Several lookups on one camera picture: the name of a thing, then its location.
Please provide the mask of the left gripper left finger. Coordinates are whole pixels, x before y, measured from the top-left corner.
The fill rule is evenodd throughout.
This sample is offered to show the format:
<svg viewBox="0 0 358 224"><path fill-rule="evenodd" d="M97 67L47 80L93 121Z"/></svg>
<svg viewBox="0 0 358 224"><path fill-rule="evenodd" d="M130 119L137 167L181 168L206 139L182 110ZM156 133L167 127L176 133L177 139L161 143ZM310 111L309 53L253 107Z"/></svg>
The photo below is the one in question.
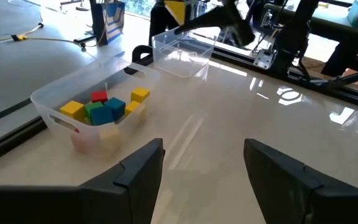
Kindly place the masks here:
<svg viewBox="0 0 358 224"><path fill-rule="evenodd" d="M80 185L85 223L150 223L165 150L155 138L112 168Z"/></svg>

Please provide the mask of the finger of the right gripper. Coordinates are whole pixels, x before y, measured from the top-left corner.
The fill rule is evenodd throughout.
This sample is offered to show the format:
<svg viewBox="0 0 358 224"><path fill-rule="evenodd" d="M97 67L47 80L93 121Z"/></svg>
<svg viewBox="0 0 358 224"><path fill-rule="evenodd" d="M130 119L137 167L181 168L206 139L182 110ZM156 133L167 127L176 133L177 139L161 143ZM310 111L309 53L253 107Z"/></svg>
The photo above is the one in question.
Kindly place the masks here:
<svg viewBox="0 0 358 224"><path fill-rule="evenodd" d="M237 20L238 10L233 2L229 2L185 22L174 30L174 34L181 34L204 27L229 27L233 26Z"/></svg>

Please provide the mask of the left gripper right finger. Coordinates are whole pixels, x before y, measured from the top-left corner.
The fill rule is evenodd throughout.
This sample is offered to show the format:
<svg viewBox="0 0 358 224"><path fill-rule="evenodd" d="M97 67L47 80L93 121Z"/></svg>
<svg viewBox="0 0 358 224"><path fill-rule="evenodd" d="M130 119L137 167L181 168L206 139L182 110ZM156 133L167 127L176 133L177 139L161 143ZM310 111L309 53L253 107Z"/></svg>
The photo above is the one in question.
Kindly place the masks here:
<svg viewBox="0 0 358 224"><path fill-rule="evenodd" d="M244 141L247 174L266 223L304 223L322 183L304 163L256 140Z"/></svg>

